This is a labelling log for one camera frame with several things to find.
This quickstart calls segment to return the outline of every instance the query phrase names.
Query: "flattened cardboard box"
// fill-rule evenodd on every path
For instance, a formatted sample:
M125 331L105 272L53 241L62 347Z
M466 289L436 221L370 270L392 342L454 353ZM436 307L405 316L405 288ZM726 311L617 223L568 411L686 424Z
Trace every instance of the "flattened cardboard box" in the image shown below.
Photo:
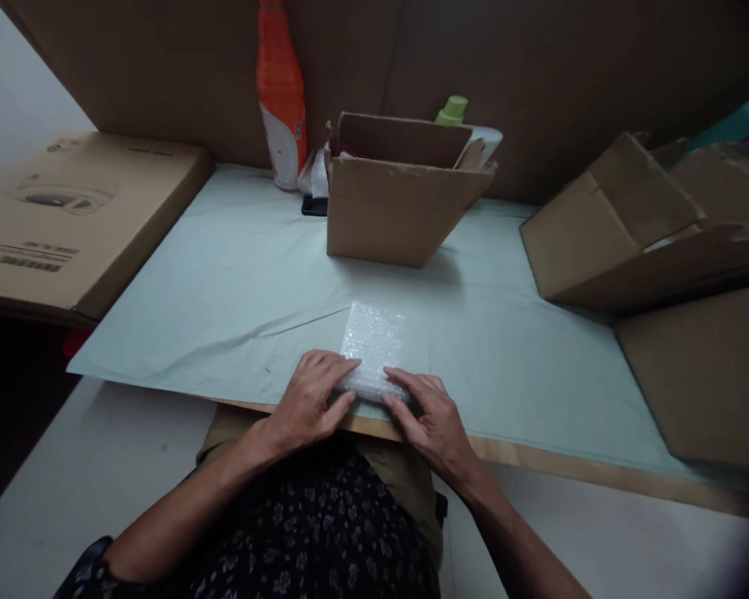
M749 288L615 330L672 455L749 469Z
M0 175L0 311L95 324L213 169L203 147L88 132Z
M625 133L521 232L546 300L638 309L749 265L749 164L714 146L666 172Z
M364 157L333 157L325 146L329 255L424 266L496 171L477 168L482 145L461 156L464 127L342 112L337 135Z

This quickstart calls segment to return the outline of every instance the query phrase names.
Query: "bubble wrap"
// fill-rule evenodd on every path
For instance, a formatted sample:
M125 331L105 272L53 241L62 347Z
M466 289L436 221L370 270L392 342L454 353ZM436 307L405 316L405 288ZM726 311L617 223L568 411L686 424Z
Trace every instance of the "bubble wrap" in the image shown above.
M383 372L384 366L399 366L403 323L404 317L399 314L352 303L341 353L360 359L360 366L339 381L340 390L355 391L359 397L375 402L382 401L385 393L408 400L408 391L389 383Z

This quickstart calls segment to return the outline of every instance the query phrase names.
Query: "red object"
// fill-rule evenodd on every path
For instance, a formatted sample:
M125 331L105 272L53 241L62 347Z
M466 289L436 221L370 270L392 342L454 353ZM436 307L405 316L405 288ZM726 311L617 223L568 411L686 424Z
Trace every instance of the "red object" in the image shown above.
M275 184L295 191L308 154L305 87L291 46L283 0L260 0L258 35L258 99Z
M64 342L61 345L61 353L68 358L73 358L91 336L91 330L69 329L67 331L67 336L64 337Z

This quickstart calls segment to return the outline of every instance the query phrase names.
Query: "hand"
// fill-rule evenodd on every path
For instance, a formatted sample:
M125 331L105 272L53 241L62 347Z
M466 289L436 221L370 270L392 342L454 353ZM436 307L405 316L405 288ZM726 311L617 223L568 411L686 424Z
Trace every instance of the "hand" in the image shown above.
M419 402L424 414L411 413L405 402L384 395L383 402L399 422L408 441L430 467L456 492L483 469L460 421L458 406L449 397L441 379L429 374L411 374L402 369L384 369L389 381L406 387Z
M269 418L261 421L266 436L283 453L328 438L355 401L355 391L341 394L329 408L336 384L360 364L334 352L312 349L302 356L288 388Z

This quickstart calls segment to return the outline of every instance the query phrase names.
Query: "bottle cap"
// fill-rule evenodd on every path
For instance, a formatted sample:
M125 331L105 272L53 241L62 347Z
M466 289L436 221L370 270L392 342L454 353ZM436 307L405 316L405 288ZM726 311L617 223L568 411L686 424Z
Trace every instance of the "bottle cap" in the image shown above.
M460 125L464 121L464 110L469 100L463 96L450 96L447 105L439 111L435 121L439 125Z

